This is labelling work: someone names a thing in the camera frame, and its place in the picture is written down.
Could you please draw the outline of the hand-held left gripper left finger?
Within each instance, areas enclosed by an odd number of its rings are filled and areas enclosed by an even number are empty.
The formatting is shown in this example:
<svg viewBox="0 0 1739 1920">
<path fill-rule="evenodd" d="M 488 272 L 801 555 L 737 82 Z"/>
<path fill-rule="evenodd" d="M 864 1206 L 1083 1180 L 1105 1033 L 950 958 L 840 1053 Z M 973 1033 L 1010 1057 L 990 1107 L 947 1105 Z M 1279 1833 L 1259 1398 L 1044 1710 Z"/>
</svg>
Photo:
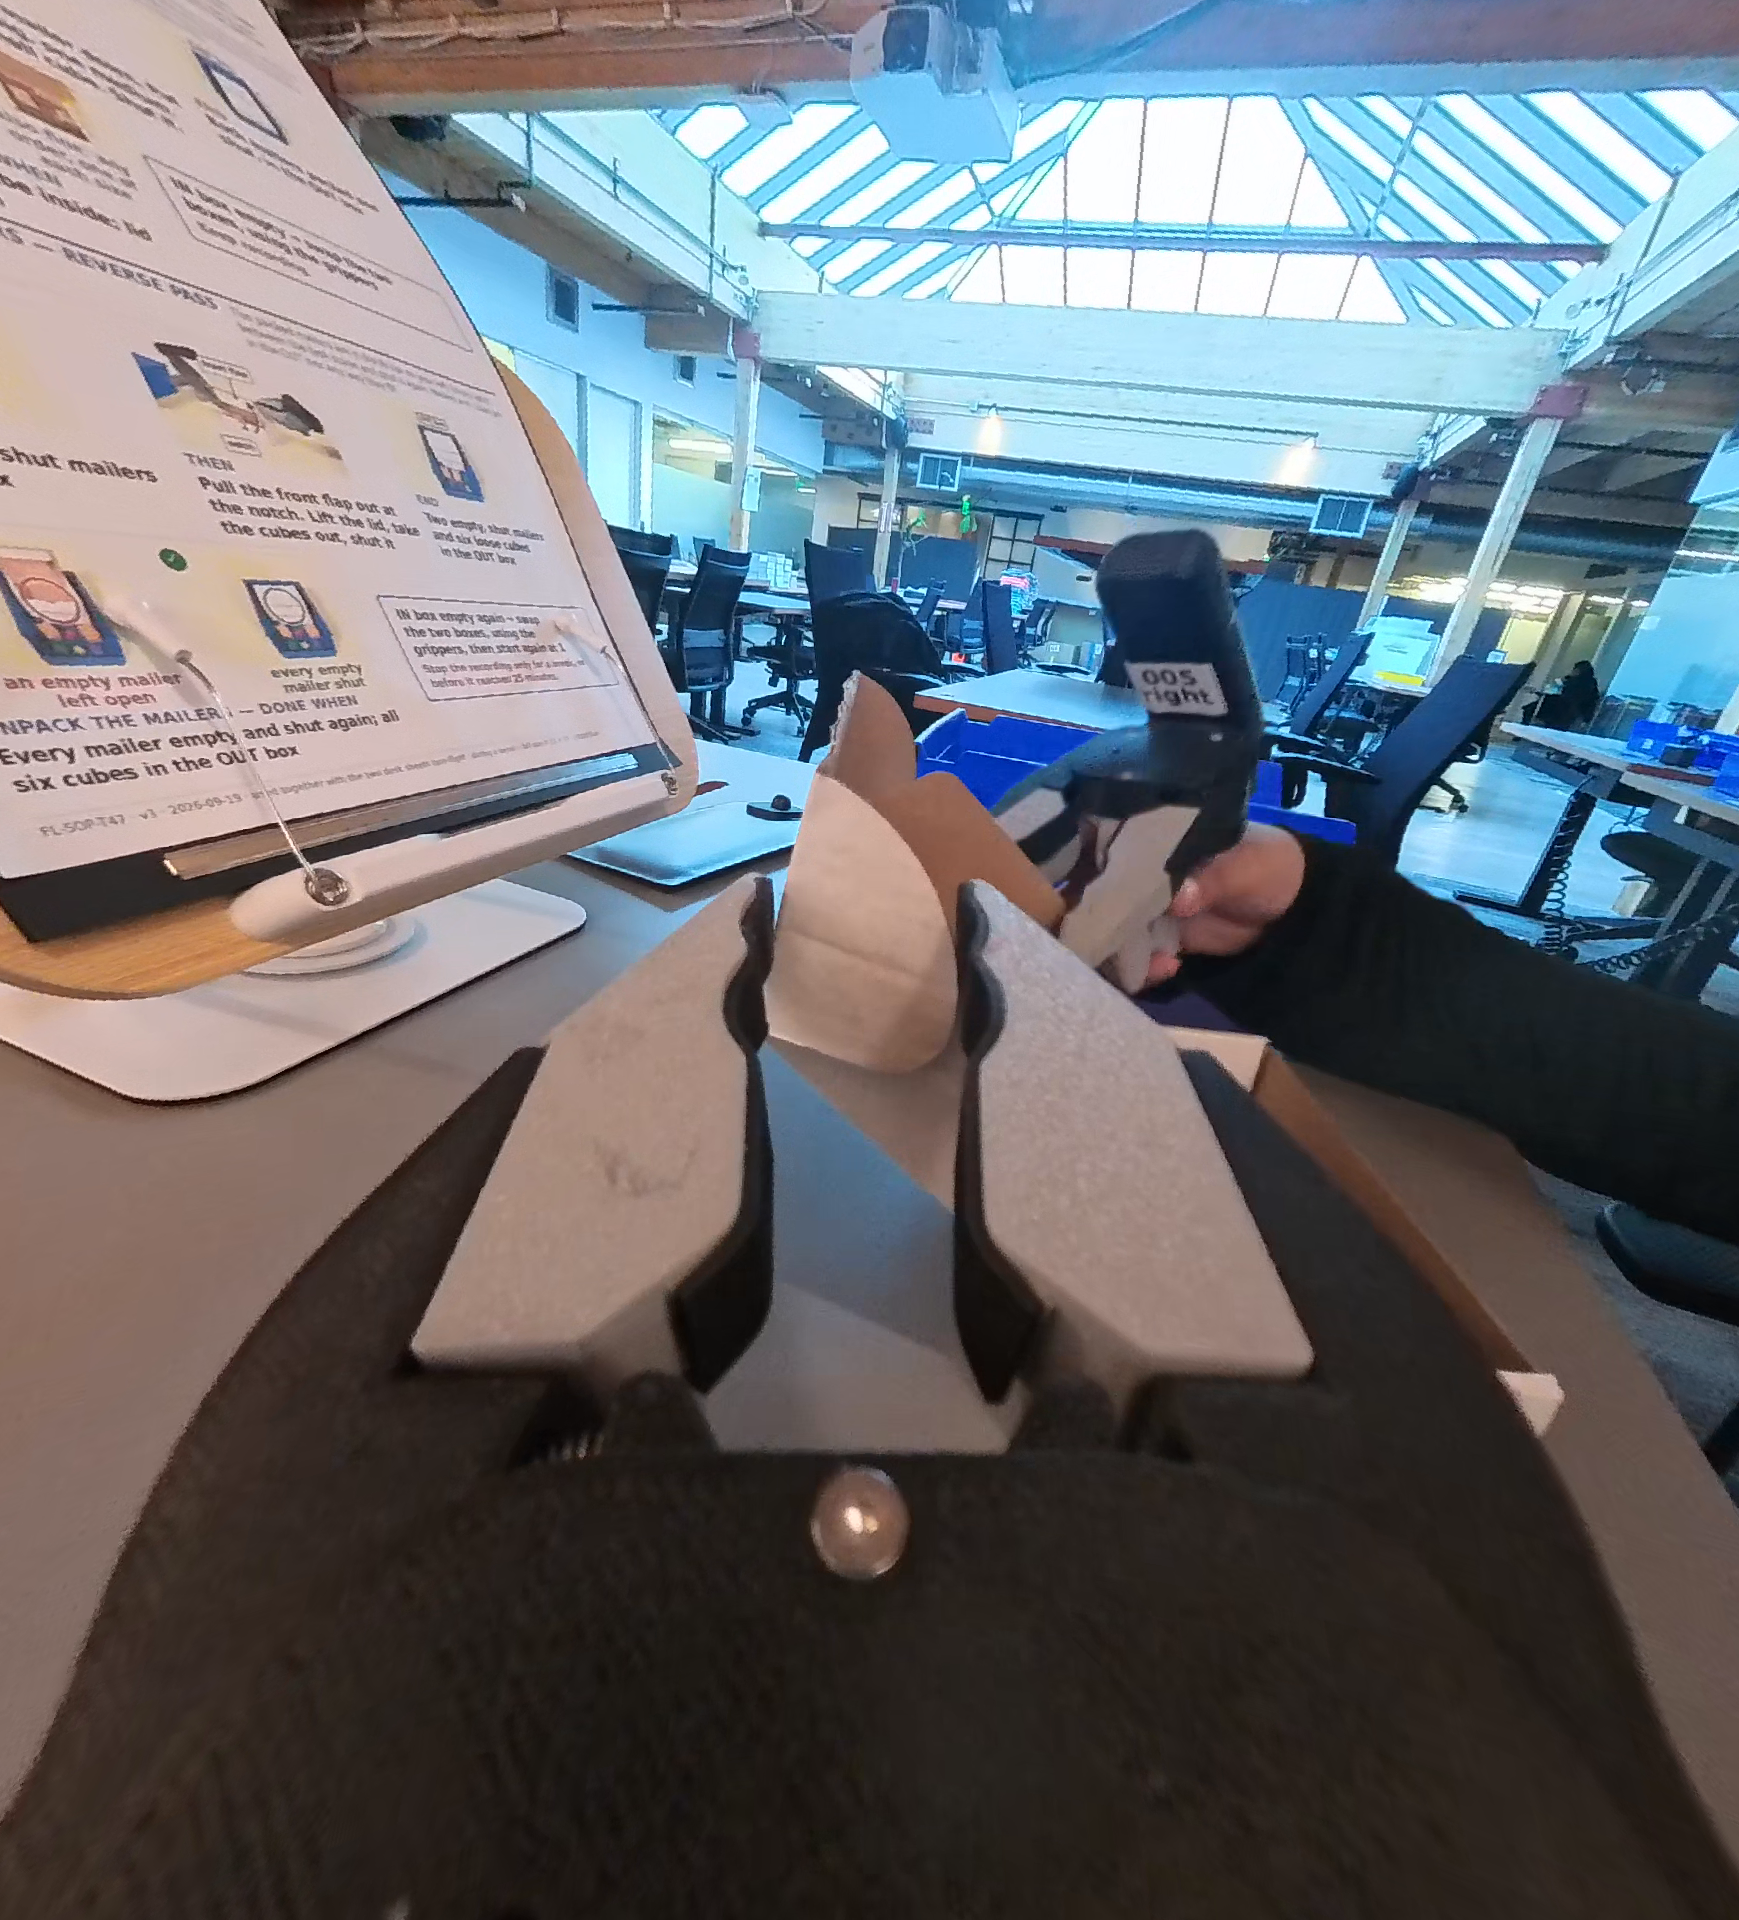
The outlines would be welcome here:
<svg viewBox="0 0 1739 1920">
<path fill-rule="evenodd" d="M 549 1035 L 413 1339 L 435 1368 L 716 1387 L 773 1283 L 775 896 L 743 876 Z"/>
</svg>

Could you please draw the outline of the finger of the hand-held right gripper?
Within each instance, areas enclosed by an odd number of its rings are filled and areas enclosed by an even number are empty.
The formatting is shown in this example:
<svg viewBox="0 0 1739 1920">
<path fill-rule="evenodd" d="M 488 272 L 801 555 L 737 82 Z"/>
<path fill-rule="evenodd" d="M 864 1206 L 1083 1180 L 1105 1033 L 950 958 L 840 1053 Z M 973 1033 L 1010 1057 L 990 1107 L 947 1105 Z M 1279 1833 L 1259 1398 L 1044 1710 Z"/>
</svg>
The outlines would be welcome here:
<svg viewBox="0 0 1739 1920">
<path fill-rule="evenodd" d="M 1121 821 L 1086 813 L 1074 867 L 1059 884 L 1060 941 L 1092 969 L 1146 969 L 1150 929 L 1177 888 L 1168 859 L 1199 816 L 1199 804 L 1159 804 Z"/>
<path fill-rule="evenodd" d="M 1074 803 L 1064 791 L 1012 791 L 991 809 L 991 818 L 1049 884 L 1069 880 L 1074 870 Z"/>
</svg>

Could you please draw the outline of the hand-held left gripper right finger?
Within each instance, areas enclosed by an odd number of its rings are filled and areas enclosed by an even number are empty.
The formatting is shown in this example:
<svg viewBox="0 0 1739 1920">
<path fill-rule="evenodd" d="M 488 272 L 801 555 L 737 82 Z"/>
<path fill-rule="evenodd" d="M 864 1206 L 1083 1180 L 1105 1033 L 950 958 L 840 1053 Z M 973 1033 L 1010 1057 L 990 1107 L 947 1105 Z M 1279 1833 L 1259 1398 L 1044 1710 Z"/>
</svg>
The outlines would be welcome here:
<svg viewBox="0 0 1739 1920">
<path fill-rule="evenodd" d="M 955 1318 L 979 1389 L 1300 1380 L 1289 1298 L 1184 1054 L 986 880 L 959 894 Z"/>
</svg>

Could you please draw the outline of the blue plastic bin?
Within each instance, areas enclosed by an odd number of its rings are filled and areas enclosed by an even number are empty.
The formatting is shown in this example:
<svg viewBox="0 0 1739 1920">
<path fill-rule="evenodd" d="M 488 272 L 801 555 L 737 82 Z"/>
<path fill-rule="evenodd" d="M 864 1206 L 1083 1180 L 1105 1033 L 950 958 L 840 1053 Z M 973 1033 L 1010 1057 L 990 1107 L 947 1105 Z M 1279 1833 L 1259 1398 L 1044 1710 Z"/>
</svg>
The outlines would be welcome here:
<svg viewBox="0 0 1739 1920">
<path fill-rule="evenodd" d="M 916 738 L 919 774 L 950 772 L 983 804 L 996 806 L 1032 772 L 1049 768 L 1074 747 L 1095 738 L 1052 721 L 996 717 L 980 721 L 959 707 L 944 713 Z M 1357 826 L 1323 813 L 1281 804 L 1285 786 L 1279 761 L 1259 761 L 1252 772 L 1248 816 L 1252 822 L 1308 834 L 1333 845 L 1354 845 Z"/>
</svg>

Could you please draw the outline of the white mailer box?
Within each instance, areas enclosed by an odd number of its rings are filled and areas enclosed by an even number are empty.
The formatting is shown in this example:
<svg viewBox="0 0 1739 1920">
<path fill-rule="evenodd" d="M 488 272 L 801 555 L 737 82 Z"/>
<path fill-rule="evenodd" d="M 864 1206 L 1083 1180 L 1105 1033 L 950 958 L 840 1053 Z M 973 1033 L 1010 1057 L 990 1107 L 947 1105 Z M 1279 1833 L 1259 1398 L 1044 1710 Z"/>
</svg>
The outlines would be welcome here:
<svg viewBox="0 0 1739 1920">
<path fill-rule="evenodd" d="M 959 894 L 972 880 L 998 888 L 1060 939 L 1062 900 L 1043 876 L 1025 867 L 937 874 L 934 857 L 921 859 L 854 791 L 814 774 L 765 988 L 773 1040 L 951 1207 L 966 1067 Z M 1055 1411 L 1059 1387 L 1081 1387 L 1084 1411 L 1107 1411 L 1111 1435 L 1150 1387 L 1239 1387 L 1270 1407 L 1293 1405 L 1302 1387 L 1352 1387 L 1351 1336 L 1364 1336 L 1372 1352 L 1364 1408 L 1403 1420 L 1407 1459 L 1454 1459 L 1467 1429 L 1513 1429 L 1509 1450 L 1541 1458 L 1561 1385 L 1524 1370 L 1501 1324 L 1305 1083 L 1261 1037 L 1155 1024 L 1184 1054 L 1315 1365 L 1300 1380 L 1159 1377 L 1132 1405 L 1060 1377 L 1015 1387 L 991 1405 L 990 1426 L 1018 1411 L 1012 1444 L 1025 1449 L 1032 1414 Z"/>
</svg>

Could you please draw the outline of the person's right forearm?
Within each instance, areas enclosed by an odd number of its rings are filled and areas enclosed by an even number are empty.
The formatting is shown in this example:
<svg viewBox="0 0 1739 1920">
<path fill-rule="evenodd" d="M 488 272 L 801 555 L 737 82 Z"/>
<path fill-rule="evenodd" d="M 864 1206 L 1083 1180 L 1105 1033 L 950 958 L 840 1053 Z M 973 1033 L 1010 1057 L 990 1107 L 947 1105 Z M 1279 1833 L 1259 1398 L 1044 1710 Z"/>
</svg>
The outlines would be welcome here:
<svg viewBox="0 0 1739 1920">
<path fill-rule="evenodd" d="M 1470 1117 L 1554 1177 L 1739 1244 L 1739 1016 L 1603 978 L 1439 900 L 1360 848 L 1298 834 L 1308 874 L 1235 956 L 1179 958 L 1289 1060 Z"/>
</svg>

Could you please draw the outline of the person's right hand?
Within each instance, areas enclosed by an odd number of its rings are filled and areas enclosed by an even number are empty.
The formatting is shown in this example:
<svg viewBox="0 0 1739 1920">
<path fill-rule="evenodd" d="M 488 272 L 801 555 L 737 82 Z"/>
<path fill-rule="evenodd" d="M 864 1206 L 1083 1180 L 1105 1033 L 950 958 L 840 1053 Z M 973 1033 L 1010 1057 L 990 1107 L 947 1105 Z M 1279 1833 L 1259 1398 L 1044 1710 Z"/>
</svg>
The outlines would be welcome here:
<svg viewBox="0 0 1739 1920">
<path fill-rule="evenodd" d="M 1188 874 L 1171 903 L 1179 958 L 1226 958 L 1252 947 L 1290 911 L 1308 874 L 1305 845 L 1281 826 L 1241 838 Z"/>
</svg>

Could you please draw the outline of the wooden office desk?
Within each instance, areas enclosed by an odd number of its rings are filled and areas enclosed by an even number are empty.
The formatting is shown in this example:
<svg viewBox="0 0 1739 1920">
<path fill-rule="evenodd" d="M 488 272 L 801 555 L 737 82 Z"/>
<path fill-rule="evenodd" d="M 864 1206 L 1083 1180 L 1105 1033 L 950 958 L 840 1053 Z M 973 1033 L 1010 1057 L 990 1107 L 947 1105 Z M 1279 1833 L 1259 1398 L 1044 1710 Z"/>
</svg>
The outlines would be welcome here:
<svg viewBox="0 0 1739 1920">
<path fill-rule="evenodd" d="M 1146 709 L 1133 690 L 1039 668 L 930 686 L 914 694 L 913 706 L 930 713 L 966 709 L 983 722 L 1015 717 L 1079 731 L 1113 731 L 1146 722 Z"/>
</svg>

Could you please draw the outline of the group of black office chairs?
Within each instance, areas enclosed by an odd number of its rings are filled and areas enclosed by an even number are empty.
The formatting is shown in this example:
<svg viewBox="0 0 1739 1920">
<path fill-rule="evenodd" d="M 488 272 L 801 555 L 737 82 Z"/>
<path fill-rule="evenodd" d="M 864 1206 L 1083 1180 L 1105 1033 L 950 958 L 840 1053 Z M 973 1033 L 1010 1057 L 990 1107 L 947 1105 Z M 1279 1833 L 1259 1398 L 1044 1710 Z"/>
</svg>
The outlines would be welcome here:
<svg viewBox="0 0 1739 1920">
<path fill-rule="evenodd" d="M 874 593 L 817 604 L 813 657 L 817 717 L 835 726 L 822 781 L 854 791 L 921 859 L 934 857 L 937 874 L 970 877 L 1025 867 L 1043 876 L 991 818 L 991 806 L 955 774 L 919 774 L 916 717 L 898 690 L 937 659 L 906 605 Z"/>
</svg>

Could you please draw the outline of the grey laptop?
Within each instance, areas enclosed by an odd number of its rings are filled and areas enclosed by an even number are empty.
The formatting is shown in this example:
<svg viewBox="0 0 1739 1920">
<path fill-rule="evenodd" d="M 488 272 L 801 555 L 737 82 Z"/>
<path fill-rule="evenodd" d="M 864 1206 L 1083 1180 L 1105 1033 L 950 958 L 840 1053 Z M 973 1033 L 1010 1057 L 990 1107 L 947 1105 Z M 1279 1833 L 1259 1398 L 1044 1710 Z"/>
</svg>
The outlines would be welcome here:
<svg viewBox="0 0 1739 1920">
<path fill-rule="evenodd" d="M 765 825 L 743 806 L 777 794 L 805 803 L 813 779 L 814 765 L 805 761 L 700 741 L 698 796 L 688 806 L 598 841 L 574 857 L 660 888 L 681 888 L 791 851 L 801 822 Z"/>
</svg>

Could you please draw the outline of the long office desk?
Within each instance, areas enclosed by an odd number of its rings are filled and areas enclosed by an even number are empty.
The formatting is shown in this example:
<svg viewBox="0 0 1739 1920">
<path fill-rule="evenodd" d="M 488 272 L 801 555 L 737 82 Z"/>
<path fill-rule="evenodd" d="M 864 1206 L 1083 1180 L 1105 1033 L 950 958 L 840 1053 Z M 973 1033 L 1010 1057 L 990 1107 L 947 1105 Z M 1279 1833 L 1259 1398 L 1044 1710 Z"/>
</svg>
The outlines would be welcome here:
<svg viewBox="0 0 1739 1920">
<path fill-rule="evenodd" d="M 1697 999 L 1739 932 L 1739 800 L 1690 772 L 1635 761 L 1610 736 L 1527 722 L 1506 722 L 1501 731 L 1513 741 L 1513 755 L 1558 781 L 1570 800 L 1520 896 L 1462 900 L 1527 921 L 1561 925 L 1565 876 L 1598 804 L 1623 794 L 1646 799 L 1649 832 L 1688 853 L 1692 870 L 1653 925 L 1655 939 L 1638 959 L 1634 979 L 1677 999 Z"/>
</svg>

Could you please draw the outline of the dark swivel chair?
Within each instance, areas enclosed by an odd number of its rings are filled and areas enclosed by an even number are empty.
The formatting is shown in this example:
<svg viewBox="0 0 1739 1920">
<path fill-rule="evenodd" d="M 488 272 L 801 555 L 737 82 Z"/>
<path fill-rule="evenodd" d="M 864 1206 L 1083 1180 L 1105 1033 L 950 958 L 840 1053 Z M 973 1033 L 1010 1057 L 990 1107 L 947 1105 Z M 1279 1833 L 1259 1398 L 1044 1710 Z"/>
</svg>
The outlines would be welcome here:
<svg viewBox="0 0 1739 1920">
<path fill-rule="evenodd" d="M 1739 1244 L 1674 1228 L 1624 1203 L 1610 1203 L 1595 1233 L 1624 1281 L 1660 1305 L 1739 1332 Z M 1739 1462 L 1739 1402 L 1701 1444 L 1729 1474 Z"/>
</svg>

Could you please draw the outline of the white ceiling projector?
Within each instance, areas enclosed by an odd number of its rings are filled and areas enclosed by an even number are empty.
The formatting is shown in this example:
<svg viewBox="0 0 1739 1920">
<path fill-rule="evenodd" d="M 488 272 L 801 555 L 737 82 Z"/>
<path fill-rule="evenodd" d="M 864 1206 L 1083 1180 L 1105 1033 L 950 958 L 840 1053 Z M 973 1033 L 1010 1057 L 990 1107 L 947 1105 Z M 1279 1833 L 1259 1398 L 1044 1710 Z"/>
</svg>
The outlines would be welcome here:
<svg viewBox="0 0 1739 1920">
<path fill-rule="evenodd" d="M 851 82 L 896 156 L 950 165 L 1013 156 L 1020 100 L 983 11 L 898 3 L 873 12 L 853 35 Z"/>
</svg>

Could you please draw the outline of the printed instruction sheet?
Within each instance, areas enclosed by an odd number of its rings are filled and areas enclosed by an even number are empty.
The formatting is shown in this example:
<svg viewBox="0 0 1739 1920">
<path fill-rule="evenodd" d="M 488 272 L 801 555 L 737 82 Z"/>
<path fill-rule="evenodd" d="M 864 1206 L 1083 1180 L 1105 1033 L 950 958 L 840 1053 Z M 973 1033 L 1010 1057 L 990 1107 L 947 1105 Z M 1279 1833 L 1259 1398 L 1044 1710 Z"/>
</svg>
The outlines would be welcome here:
<svg viewBox="0 0 1739 1920">
<path fill-rule="evenodd" d="M 268 6 L 0 1 L 0 877 L 658 761 L 499 365 Z"/>
</svg>

